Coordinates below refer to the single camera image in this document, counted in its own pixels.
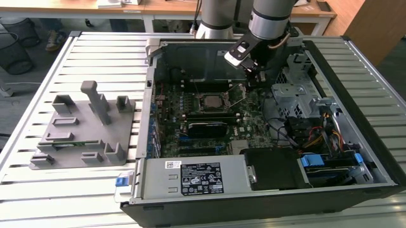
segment aluminum extrusion table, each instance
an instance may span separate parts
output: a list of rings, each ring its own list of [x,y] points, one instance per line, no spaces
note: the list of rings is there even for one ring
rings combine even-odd
[[[190,38],[188,34],[82,32],[69,37],[0,154],[0,227],[136,228],[113,201],[114,178],[134,167],[141,99],[146,73],[145,40]],[[406,105],[397,93],[365,61],[351,42],[340,38],[313,40],[348,89],[376,133],[406,170]],[[122,166],[33,171],[29,158],[44,134],[57,94],[86,99],[82,80],[96,80],[106,99],[136,99],[128,163]],[[204,224],[194,227],[404,227],[406,196],[360,203],[341,212],[263,220]]]

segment blue release tab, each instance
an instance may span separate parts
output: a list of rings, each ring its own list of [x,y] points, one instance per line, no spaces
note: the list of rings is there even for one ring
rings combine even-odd
[[[360,154],[355,153],[353,156],[355,156],[357,164],[360,164],[363,162],[363,158],[361,158]]]
[[[307,154],[300,158],[303,167],[324,165],[321,156],[319,154]]]
[[[128,186],[128,183],[129,183],[128,177],[117,177],[117,178],[114,179],[114,186],[116,186],[116,187]]]
[[[308,166],[308,162],[307,162],[305,158],[300,158],[300,161],[301,161],[303,167],[307,167]]]

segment black mesh trash can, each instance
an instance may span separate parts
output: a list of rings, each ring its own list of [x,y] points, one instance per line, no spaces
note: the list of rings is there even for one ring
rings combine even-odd
[[[25,48],[38,44],[38,35],[29,18],[0,18],[0,24],[7,32],[18,35],[18,42]]]
[[[14,33],[0,33],[0,67],[10,75],[25,73],[33,67]]]

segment white cable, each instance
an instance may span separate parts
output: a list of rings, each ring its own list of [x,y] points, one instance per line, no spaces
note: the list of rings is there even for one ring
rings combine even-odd
[[[16,84],[41,84],[40,82],[10,82],[5,83],[6,85],[16,85]]]

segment green circuit board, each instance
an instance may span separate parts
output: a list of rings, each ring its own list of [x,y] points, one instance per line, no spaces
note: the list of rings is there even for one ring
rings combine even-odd
[[[180,85],[157,85],[156,87],[157,120],[161,134],[161,158],[182,156],[206,156],[205,149],[214,155],[232,154],[229,143],[247,140],[248,148],[271,147],[275,143],[261,116],[261,101],[265,92],[253,90],[241,92],[241,85],[232,83],[227,93],[186,93]],[[227,133],[220,138],[190,139],[186,135],[188,122],[185,114],[233,113],[239,115],[235,124],[227,126]],[[184,150],[198,149],[200,152],[184,153]]]

